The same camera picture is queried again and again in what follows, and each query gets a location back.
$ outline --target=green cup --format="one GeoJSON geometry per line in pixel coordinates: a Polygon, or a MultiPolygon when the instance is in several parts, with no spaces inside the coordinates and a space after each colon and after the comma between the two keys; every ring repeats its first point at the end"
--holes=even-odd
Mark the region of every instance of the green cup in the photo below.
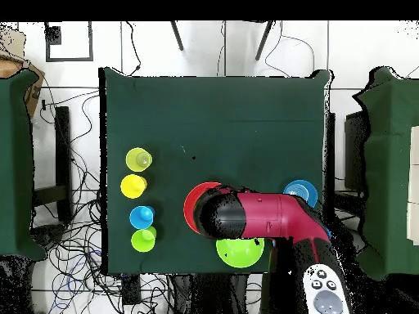
{"type": "Polygon", "coordinates": [[[229,266],[245,268],[254,265],[264,252],[264,239],[217,240],[217,253],[229,266]]]}
{"type": "Polygon", "coordinates": [[[156,231],[154,227],[137,230],[131,237],[133,248],[141,253],[149,252],[154,248],[156,231]]]}

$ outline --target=blue cup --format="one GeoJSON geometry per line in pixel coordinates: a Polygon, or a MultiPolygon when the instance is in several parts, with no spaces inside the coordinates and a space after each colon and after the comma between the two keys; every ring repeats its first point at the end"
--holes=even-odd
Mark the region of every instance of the blue cup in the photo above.
{"type": "Polygon", "coordinates": [[[307,202],[307,204],[313,208],[318,202],[318,191],[308,181],[299,179],[293,181],[284,189],[284,194],[297,195],[307,202]]]}
{"type": "Polygon", "coordinates": [[[138,206],[129,214],[131,225],[137,230],[147,229],[154,219],[155,210],[150,206],[138,206]]]}

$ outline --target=controller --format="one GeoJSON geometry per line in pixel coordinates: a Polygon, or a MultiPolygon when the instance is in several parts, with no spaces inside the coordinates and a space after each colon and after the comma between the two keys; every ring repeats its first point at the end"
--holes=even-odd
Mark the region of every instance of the controller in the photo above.
{"type": "Polygon", "coordinates": [[[303,275],[309,314],[349,314],[342,283],[329,266],[310,266],[303,275]]]}

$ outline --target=red plate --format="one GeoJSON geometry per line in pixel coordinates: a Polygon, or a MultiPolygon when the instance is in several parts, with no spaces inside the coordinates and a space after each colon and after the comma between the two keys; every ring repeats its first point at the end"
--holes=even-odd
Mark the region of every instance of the red plate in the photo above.
{"type": "Polygon", "coordinates": [[[200,198],[202,194],[204,194],[208,189],[214,188],[219,186],[221,183],[217,182],[205,182],[201,183],[195,188],[193,188],[187,198],[185,199],[185,203],[183,204],[183,216],[187,221],[187,225],[196,233],[200,233],[196,229],[195,221],[193,220],[193,210],[195,208],[196,201],[200,198]]]}

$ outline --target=green table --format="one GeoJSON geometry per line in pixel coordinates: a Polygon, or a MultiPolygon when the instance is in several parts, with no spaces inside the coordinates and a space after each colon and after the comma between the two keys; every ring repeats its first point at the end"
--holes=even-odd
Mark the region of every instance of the green table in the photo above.
{"type": "Polygon", "coordinates": [[[252,267],[229,267],[217,255],[215,240],[187,226],[183,201],[207,181],[282,192],[288,182],[303,178],[321,193],[328,71],[313,78],[130,78],[105,68],[99,76],[107,272],[268,271],[270,242],[252,267]],[[148,187],[135,200],[120,191],[121,180],[132,173],[125,155],[133,147],[153,156],[152,165],[139,173],[148,187]],[[128,217],[138,205],[155,209],[157,238],[149,253],[130,243],[135,229],[128,217]]]}

